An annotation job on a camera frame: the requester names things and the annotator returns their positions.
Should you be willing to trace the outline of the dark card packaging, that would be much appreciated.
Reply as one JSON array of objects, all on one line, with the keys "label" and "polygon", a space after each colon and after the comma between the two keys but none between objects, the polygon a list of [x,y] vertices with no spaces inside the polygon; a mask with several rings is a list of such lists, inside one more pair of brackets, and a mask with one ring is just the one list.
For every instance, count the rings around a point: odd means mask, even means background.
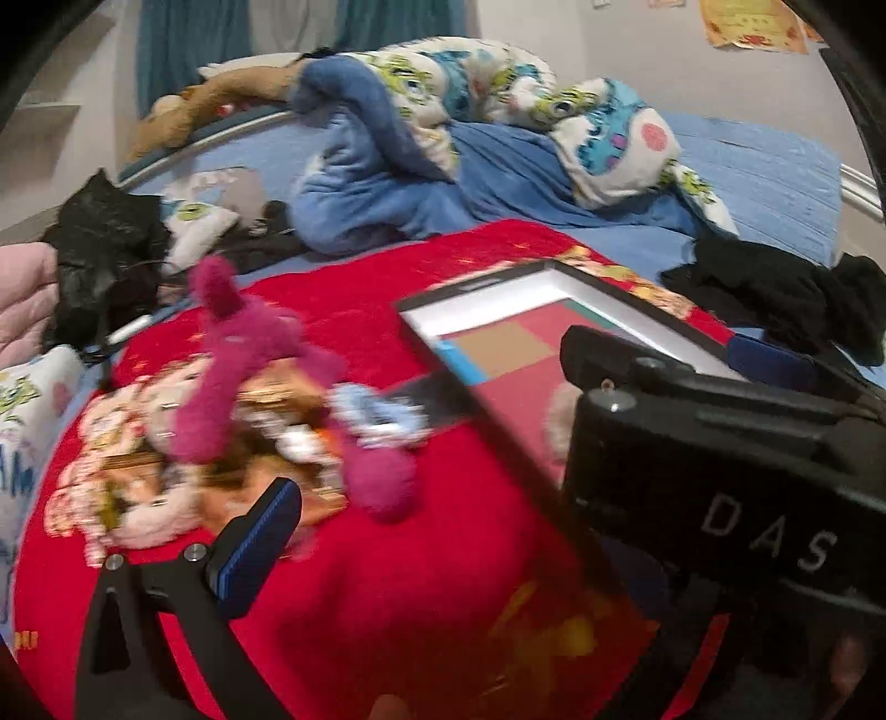
[{"label": "dark card packaging", "polygon": [[447,371],[434,371],[388,388],[384,399],[404,400],[424,410],[426,423],[432,432],[443,432],[464,421],[482,417],[468,388]]}]

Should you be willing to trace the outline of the magenta plush bear toy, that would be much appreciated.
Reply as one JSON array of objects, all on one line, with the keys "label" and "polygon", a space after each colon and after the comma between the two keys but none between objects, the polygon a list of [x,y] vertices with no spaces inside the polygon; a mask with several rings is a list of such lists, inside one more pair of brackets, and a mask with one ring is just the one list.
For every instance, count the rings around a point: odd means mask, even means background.
[{"label": "magenta plush bear toy", "polygon": [[[276,360],[291,360],[327,390],[346,375],[346,363],[305,339],[295,315],[245,294],[233,266],[207,256],[190,272],[190,290],[204,311],[203,348],[209,366],[195,392],[174,414],[169,454],[182,464],[221,459],[234,438],[234,405],[240,387]],[[398,522],[418,504],[416,458],[396,445],[365,444],[346,420],[332,415],[332,435],[344,459],[348,499],[380,522]]]}]

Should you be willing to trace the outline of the blue knitted scrunchie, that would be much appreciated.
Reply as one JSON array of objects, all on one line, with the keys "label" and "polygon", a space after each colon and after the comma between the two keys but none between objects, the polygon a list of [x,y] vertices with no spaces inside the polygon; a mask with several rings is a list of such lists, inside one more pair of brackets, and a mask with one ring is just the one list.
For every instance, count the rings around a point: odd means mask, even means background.
[{"label": "blue knitted scrunchie", "polygon": [[431,434],[422,405],[389,399],[369,385],[335,384],[326,396],[331,416],[367,449],[413,447]]}]

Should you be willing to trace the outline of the cream fluffy pompom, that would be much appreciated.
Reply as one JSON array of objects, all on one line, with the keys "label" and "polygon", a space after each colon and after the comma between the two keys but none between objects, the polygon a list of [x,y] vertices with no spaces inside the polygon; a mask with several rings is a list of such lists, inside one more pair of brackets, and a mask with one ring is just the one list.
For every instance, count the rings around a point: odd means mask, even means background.
[{"label": "cream fluffy pompom", "polygon": [[555,465],[563,465],[571,447],[576,404],[583,392],[574,384],[560,383],[554,388],[545,411],[544,438],[548,455]]}]

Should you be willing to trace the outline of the black clothing pile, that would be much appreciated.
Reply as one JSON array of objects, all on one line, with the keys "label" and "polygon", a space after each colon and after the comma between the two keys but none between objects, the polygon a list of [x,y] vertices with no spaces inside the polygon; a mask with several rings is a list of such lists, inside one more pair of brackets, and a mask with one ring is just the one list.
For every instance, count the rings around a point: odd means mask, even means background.
[{"label": "black clothing pile", "polygon": [[884,362],[884,271],[867,256],[833,267],[767,244],[703,237],[694,260],[661,273],[661,284],[730,327],[763,330],[769,342],[862,366]]}]

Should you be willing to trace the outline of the black shallow cardboard box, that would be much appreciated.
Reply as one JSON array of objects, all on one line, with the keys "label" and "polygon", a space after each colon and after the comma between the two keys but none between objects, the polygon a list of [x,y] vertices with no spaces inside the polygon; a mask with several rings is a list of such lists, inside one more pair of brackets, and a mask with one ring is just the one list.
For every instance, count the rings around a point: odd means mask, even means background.
[{"label": "black shallow cardboard box", "polygon": [[566,383],[560,341],[582,326],[631,347],[689,364],[694,371],[738,379],[728,368],[727,327],[712,334],[656,306],[658,288],[635,294],[576,265],[538,260],[469,277],[396,303],[399,318],[446,371],[532,462],[559,486],[565,464],[545,429],[557,388]]}]

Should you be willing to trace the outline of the white Scream print pillow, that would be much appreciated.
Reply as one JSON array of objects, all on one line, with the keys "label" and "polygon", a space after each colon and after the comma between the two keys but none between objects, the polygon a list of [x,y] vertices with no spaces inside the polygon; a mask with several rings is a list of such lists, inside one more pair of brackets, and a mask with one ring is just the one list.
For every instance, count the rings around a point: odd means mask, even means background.
[{"label": "white Scream print pillow", "polygon": [[2,370],[2,632],[9,629],[13,572],[25,521],[39,493],[42,468],[55,431],[74,397],[84,364],[60,345],[30,362]]}]

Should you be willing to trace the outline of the red patterned blanket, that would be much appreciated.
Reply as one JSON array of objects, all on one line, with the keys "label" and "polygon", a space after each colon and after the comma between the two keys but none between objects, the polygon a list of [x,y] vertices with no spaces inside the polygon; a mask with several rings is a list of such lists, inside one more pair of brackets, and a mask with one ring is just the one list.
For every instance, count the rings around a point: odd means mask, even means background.
[{"label": "red patterned blanket", "polygon": [[[299,316],[357,383],[424,375],[395,303],[504,260],[572,241],[503,220],[253,285]],[[419,502],[380,523],[347,508],[282,558],[237,639],[299,718],[363,718],[383,695],[417,718],[589,718],[643,656],[656,625],[586,580],[523,491],[517,462],[479,421],[420,449]]]}]

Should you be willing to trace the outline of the gold foil snack packet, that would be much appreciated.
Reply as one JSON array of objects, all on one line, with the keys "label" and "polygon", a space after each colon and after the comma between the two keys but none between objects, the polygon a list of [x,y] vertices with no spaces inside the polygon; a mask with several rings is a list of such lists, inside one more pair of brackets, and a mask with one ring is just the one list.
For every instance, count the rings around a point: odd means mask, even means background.
[{"label": "gold foil snack packet", "polygon": [[320,419],[325,406],[326,390],[293,358],[281,358],[240,384],[234,408],[242,413],[278,413],[312,424]]}]

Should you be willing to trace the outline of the blue monster print comforter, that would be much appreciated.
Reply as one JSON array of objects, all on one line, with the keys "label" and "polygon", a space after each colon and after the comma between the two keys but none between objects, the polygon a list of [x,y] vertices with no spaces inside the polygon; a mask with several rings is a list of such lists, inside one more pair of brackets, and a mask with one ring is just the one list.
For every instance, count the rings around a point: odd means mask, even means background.
[{"label": "blue monster print comforter", "polygon": [[504,219],[738,233],[629,85],[559,83],[537,55],[495,40],[440,36],[309,59],[287,105],[329,114],[289,201],[297,237],[317,254]]}]

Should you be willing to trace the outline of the pink quilted duvet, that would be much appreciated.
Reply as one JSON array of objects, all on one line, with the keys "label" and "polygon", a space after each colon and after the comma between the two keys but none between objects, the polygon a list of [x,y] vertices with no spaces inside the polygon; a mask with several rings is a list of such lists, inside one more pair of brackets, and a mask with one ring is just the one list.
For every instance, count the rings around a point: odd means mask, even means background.
[{"label": "pink quilted duvet", "polygon": [[9,368],[40,354],[42,335],[59,303],[57,250],[42,241],[5,244],[0,271],[0,364]]}]

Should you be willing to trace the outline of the black plastic bag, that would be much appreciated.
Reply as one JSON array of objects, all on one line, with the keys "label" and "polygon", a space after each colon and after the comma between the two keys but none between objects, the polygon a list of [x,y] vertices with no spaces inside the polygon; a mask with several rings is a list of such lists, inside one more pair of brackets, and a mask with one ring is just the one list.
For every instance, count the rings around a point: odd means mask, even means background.
[{"label": "black plastic bag", "polygon": [[66,199],[42,240],[57,254],[59,285],[42,348],[83,351],[158,306],[171,233],[156,195],[125,192],[98,169]]}]

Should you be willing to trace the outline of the small monster print pillow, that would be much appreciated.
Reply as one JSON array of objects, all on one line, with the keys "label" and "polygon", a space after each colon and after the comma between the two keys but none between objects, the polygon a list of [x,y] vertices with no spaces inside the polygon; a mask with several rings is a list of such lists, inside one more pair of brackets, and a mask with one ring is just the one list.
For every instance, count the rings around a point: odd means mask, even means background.
[{"label": "small monster print pillow", "polygon": [[165,275],[194,267],[232,229],[260,237],[266,231],[266,204],[263,182],[253,169],[209,169],[168,183],[162,189],[162,217],[171,234]]}]

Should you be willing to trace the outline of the brown plush teddy bear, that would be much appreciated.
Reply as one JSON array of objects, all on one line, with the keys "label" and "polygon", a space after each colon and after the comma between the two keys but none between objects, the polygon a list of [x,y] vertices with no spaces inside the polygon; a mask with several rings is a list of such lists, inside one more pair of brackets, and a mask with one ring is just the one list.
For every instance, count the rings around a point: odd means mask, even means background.
[{"label": "brown plush teddy bear", "polygon": [[291,85],[310,63],[310,59],[300,59],[279,68],[251,66],[227,70],[204,83],[191,85],[181,95],[162,96],[138,123],[129,161],[155,150],[185,146],[197,129],[217,120],[224,105],[284,102]]}]

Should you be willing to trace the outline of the yellow wall certificate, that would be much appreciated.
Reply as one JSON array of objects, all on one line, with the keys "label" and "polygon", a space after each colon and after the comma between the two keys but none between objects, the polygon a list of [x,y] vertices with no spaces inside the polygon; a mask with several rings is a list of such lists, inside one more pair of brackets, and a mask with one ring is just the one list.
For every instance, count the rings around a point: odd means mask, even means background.
[{"label": "yellow wall certificate", "polygon": [[700,0],[698,4],[712,47],[808,53],[799,18],[781,0]]}]

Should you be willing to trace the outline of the white wall shelf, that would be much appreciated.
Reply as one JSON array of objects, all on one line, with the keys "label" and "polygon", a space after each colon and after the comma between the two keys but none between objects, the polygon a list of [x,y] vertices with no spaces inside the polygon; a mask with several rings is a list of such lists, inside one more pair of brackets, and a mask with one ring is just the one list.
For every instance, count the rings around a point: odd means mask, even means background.
[{"label": "white wall shelf", "polygon": [[81,102],[66,97],[69,84],[115,25],[116,20],[101,11],[84,19],[42,62],[3,127],[15,133],[49,135],[70,123]]}]

